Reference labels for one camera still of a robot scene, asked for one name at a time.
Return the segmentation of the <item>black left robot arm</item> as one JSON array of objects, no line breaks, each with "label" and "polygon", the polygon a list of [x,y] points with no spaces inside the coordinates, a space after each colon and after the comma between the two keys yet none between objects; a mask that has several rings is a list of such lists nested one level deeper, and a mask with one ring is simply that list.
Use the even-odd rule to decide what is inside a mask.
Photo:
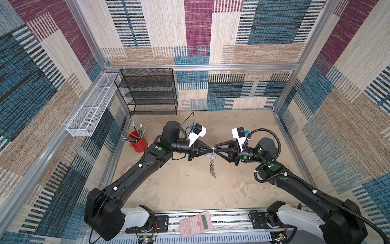
[{"label": "black left robot arm", "polygon": [[179,122],[167,122],[136,165],[105,188],[90,191],[84,222],[100,238],[110,241],[119,234],[129,217],[121,210],[125,202],[149,176],[171,160],[174,153],[183,153],[192,160],[212,151],[199,139],[206,135],[205,127],[195,124],[190,127],[190,133],[181,138],[179,135],[184,131]]}]

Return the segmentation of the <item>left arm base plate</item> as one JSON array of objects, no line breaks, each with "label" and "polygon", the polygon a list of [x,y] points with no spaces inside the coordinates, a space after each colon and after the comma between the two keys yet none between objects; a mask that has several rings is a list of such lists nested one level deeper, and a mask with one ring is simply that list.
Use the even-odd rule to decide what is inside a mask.
[{"label": "left arm base plate", "polygon": [[126,234],[130,233],[159,233],[167,232],[169,226],[169,216],[159,215],[149,217],[142,227],[132,227],[125,230]]}]

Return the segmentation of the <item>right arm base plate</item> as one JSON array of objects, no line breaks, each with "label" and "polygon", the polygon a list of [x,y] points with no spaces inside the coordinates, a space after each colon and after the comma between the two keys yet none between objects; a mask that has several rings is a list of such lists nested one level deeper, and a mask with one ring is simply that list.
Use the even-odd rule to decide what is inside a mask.
[{"label": "right arm base plate", "polygon": [[284,225],[276,214],[252,210],[248,213],[253,229],[289,229],[291,225]]}]

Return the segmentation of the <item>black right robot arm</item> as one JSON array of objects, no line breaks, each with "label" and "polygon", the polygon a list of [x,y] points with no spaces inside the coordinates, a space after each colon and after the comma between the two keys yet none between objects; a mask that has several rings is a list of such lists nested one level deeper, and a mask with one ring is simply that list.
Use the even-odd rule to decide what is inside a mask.
[{"label": "black right robot arm", "polygon": [[270,183],[294,196],[311,212],[298,210],[277,201],[268,208],[284,225],[309,232],[327,244],[360,244],[367,237],[366,219],[352,201],[332,197],[292,173],[277,161],[279,139],[262,138],[255,147],[230,140],[215,145],[215,152],[228,162],[259,162],[254,176],[259,183]]}]

